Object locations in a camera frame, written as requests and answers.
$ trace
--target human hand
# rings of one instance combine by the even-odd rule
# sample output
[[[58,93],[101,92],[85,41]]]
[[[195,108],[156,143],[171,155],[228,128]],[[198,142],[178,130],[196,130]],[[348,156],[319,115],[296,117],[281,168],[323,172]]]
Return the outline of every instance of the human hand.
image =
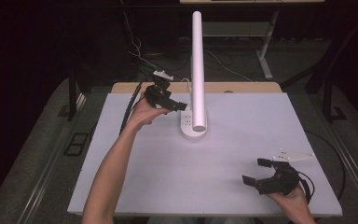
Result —
[[[141,92],[141,98],[133,108],[131,117],[127,122],[128,125],[134,125],[140,130],[144,125],[151,124],[153,119],[161,114],[168,114],[171,110],[166,108],[155,108],[145,99],[144,93]]]
[[[294,223],[315,223],[315,220],[310,214],[310,208],[308,207],[304,191],[299,184],[288,195],[271,193],[267,194],[267,196],[274,200]]]

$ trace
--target dark floor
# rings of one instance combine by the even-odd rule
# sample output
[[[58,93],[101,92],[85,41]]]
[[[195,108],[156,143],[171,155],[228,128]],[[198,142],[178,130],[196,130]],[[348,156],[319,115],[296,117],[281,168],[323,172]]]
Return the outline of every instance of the dark floor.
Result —
[[[255,50],[259,40],[240,39],[234,44],[209,45],[205,49],[205,81],[265,81]],[[329,41],[291,40],[271,43],[267,61],[275,82],[281,83],[309,68],[324,55]],[[166,58],[158,50],[150,49],[145,57],[175,76],[175,81],[189,77],[188,50],[179,59]],[[139,66],[140,74],[151,71]],[[308,95],[304,92],[307,78],[284,89],[304,127],[310,143],[333,189],[339,194],[343,172],[333,148],[339,145],[331,129],[337,131],[345,148],[358,165],[358,113],[345,95],[334,88],[333,105],[339,106],[346,120],[325,122],[321,116],[321,92]],[[111,87],[95,86],[91,93],[78,102],[78,113],[70,122],[62,116],[68,105],[68,83],[65,80],[51,95],[44,112],[29,135],[4,185],[0,188],[0,223],[79,223],[81,217],[66,212],[73,189],[87,154],[90,140],[78,157],[64,156],[74,133],[92,134],[98,121],[106,94]],[[343,217],[322,218],[318,223],[358,223],[358,184],[348,172],[340,202]],[[286,218],[261,218],[268,223],[287,223]]]

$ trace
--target white lamp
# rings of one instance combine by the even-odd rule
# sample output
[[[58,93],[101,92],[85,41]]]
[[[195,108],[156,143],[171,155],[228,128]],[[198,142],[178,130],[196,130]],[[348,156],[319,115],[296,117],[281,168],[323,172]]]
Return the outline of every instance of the white lamp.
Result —
[[[201,13],[193,13],[193,43],[191,60],[191,108],[181,111],[182,135],[188,140],[200,140],[207,131],[203,44],[202,44],[202,18]]]

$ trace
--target wooden desk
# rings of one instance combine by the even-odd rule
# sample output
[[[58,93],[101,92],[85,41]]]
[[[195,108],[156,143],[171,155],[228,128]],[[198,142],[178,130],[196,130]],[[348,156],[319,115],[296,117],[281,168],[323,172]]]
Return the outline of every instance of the wooden desk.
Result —
[[[82,213],[92,179],[118,136],[136,84],[117,83],[108,94],[68,212]],[[181,135],[179,112],[159,116],[138,132],[116,216],[283,216],[276,203],[245,186],[241,176],[271,177],[274,170],[258,166],[256,160],[272,158],[279,148],[313,153],[287,94],[272,82],[205,83],[205,87],[208,131],[199,142]],[[168,90],[175,92],[173,100],[187,103],[186,88],[187,83],[172,83]],[[312,214],[341,216],[319,162],[314,158],[291,165],[316,186]]]

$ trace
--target person's arm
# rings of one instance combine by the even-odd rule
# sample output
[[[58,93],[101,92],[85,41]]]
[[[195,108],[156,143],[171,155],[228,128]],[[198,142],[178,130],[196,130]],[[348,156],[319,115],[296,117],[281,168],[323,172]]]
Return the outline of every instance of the person's arm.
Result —
[[[274,200],[287,217],[296,224],[314,224],[315,220],[310,214],[304,191],[298,186],[288,195],[272,193],[267,195]]]
[[[150,106],[146,99],[137,103],[126,127],[106,154],[94,177],[83,209],[82,223],[113,223],[135,135],[155,117],[169,112],[165,108]]]

